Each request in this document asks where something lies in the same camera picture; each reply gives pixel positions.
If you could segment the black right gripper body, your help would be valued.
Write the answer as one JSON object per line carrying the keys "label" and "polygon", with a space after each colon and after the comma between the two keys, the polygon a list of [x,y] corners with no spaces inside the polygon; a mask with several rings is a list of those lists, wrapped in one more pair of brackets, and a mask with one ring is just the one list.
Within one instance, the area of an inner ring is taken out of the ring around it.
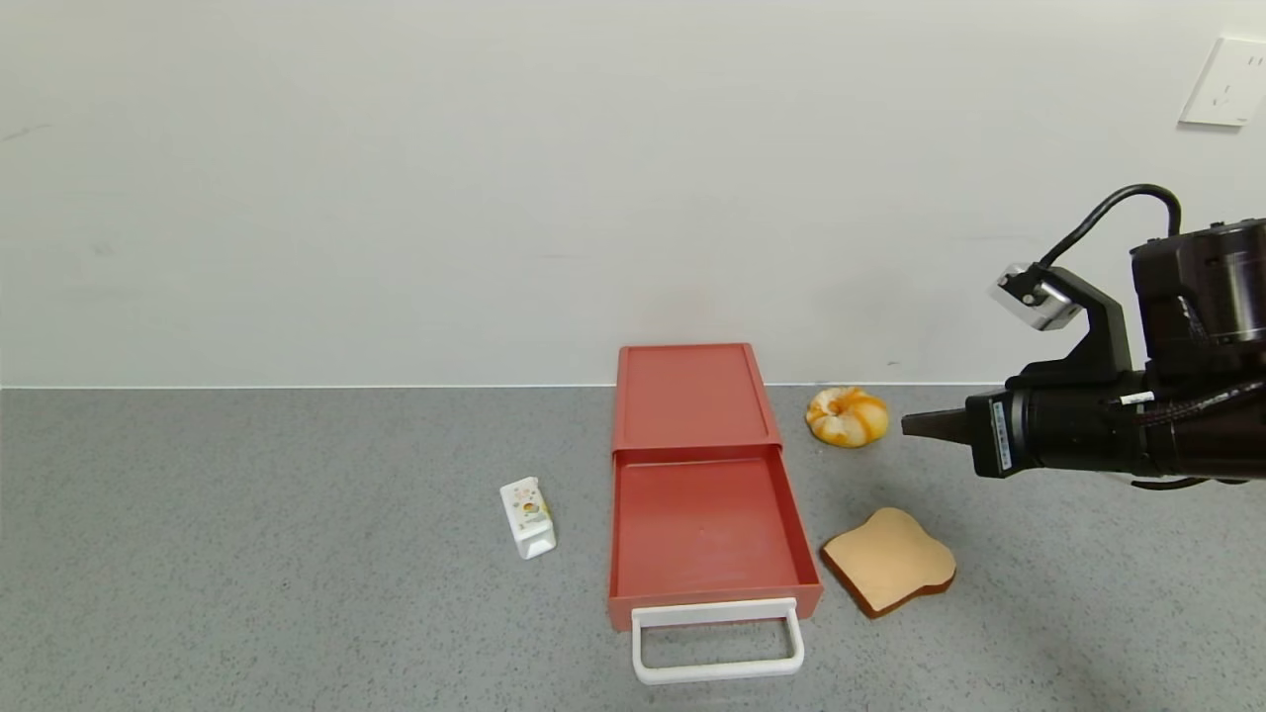
{"label": "black right gripper body", "polygon": [[975,473],[1005,479],[1036,469],[1148,473],[1142,429],[1112,408],[1120,385],[1004,388],[968,397],[963,414]]}

